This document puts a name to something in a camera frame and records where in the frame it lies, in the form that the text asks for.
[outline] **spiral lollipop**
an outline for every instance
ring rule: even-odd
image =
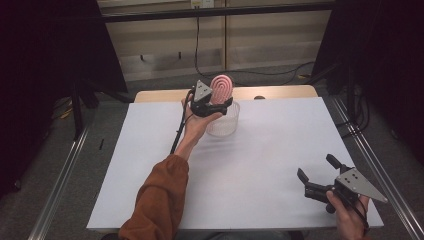
[[[218,75],[212,80],[210,88],[212,89],[210,102],[223,104],[233,93],[233,81],[226,75]]]

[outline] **white board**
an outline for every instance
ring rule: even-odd
[[[205,136],[193,151],[180,229],[267,230],[335,227],[325,204],[304,197],[296,173],[328,185],[333,154],[353,166],[321,98],[238,101],[238,129]],[[181,103],[131,104],[87,228],[117,230],[131,216],[138,189],[169,153]],[[383,226],[372,201],[370,226]]]

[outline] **black horizontal bar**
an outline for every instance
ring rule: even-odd
[[[55,19],[55,21],[59,23],[131,22],[131,21],[177,19],[177,18],[324,11],[324,10],[332,10],[337,5],[339,4],[337,4],[336,2],[320,2],[320,3],[301,3],[301,4],[285,4],[285,5],[272,5],[272,6],[254,6],[254,7],[201,8],[201,9],[184,9],[184,10],[172,10],[172,11],[162,11],[162,12],[146,12],[146,13],[104,14],[98,17],[88,16],[88,17],[58,18],[58,19]]]

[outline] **person's right hand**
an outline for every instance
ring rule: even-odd
[[[337,231],[339,232],[340,239],[342,240],[358,240],[363,239],[365,226],[361,218],[356,212],[350,208],[346,209],[342,201],[334,195],[332,191],[327,192],[327,198],[330,203],[336,209],[337,216]],[[369,198],[366,196],[360,196],[359,201],[362,202],[365,209],[363,209],[361,203],[356,203],[356,208],[364,215],[364,210],[368,211]]]

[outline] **metal bar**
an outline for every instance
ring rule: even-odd
[[[284,4],[284,5],[272,5],[272,6],[254,6],[254,7],[202,8],[202,9],[184,9],[184,10],[145,12],[145,13],[104,14],[102,16],[81,16],[81,17],[57,18],[57,19],[54,19],[54,21],[56,23],[65,23],[65,24],[131,22],[131,21],[177,19],[177,18],[215,17],[215,16],[228,16],[228,15],[324,11],[324,10],[332,10],[336,6],[348,6],[348,5],[350,4],[341,5],[336,2],[320,2],[320,3]]]
[[[79,138],[74,141],[71,150],[66,158],[65,164],[62,168],[62,171],[59,174],[59,177],[56,180],[56,183],[49,195],[49,198],[44,205],[43,210],[37,218],[31,234],[29,235],[28,240],[43,240],[45,239],[50,224],[54,218],[56,210],[59,206],[60,198],[65,190],[68,179],[72,173],[75,162],[78,159],[78,155],[81,152],[81,149],[84,145],[84,141],[87,137],[88,127],[91,125],[93,117],[89,119],[87,125],[79,135]]]
[[[340,116],[344,121],[348,121],[349,117],[346,113],[347,108],[340,98],[334,99],[333,103],[337,107],[337,110]],[[399,190],[393,184],[393,181],[387,174],[380,160],[375,155],[371,146],[368,144],[364,135],[360,132],[359,128],[356,125],[348,124],[349,131],[352,133],[352,136],[358,145],[360,151],[362,152],[365,160],[370,166],[373,174],[376,176],[380,186],[383,188],[384,192],[387,195],[387,198],[391,202],[393,208],[398,214],[400,220],[405,225],[406,230],[411,235],[414,240],[424,239],[424,231],[421,223],[416,218],[414,212],[412,211],[409,204],[406,202],[405,198],[401,195]]]

